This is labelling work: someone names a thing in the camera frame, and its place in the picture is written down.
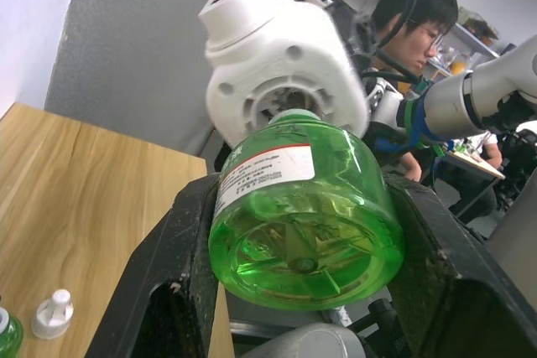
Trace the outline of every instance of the plastic bottle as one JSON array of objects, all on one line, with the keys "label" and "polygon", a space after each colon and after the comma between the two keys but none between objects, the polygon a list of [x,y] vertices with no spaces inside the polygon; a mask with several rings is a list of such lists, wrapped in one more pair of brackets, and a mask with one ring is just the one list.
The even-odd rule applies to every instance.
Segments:
[{"label": "plastic bottle", "polygon": [[367,297],[403,261],[378,163],[308,111],[279,114],[224,164],[209,239],[224,286],[255,304],[321,310]]},{"label": "plastic bottle", "polygon": [[16,317],[0,308],[0,357],[15,358],[23,342],[23,326]]}]

